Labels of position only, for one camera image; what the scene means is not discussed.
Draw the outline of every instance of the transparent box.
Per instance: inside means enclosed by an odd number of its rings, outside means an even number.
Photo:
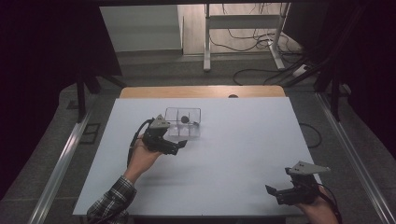
[[[168,135],[171,137],[199,137],[201,123],[200,108],[168,107],[165,120],[169,122]]]

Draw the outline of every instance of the checkered shirt sleeve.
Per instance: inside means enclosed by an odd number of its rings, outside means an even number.
[[[134,200],[135,195],[134,184],[122,175],[113,187],[88,209],[88,221],[90,223],[127,223],[126,208]]]

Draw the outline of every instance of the white tabletop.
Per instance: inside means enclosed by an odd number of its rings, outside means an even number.
[[[126,169],[128,147],[138,127],[146,119],[164,115],[167,107],[201,108],[201,136],[176,156],[162,155],[140,176],[130,215],[301,214],[294,206],[279,206],[264,185],[291,188],[284,168],[298,161],[313,163],[312,158],[289,98],[259,97],[118,99],[74,215],[86,215],[111,188]]]

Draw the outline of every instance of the human hand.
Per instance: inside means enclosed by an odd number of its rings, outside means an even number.
[[[132,183],[136,182],[137,178],[145,173],[159,156],[162,155],[161,152],[149,151],[147,146],[142,141],[142,136],[140,135],[135,144],[134,151],[129,161],[128,168],[124,173],[124,176],[129,179]]]
[[[320,192],[329,196],[323,187],[319,187]],[[311,224],[338,224],[338,220],[331,206],[321,197],[317,197],[311,204],[295,204],[300,208]]]

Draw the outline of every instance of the wall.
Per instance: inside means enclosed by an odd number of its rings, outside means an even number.
[[[100,9],[116,52],[181,49],[177,6]]]

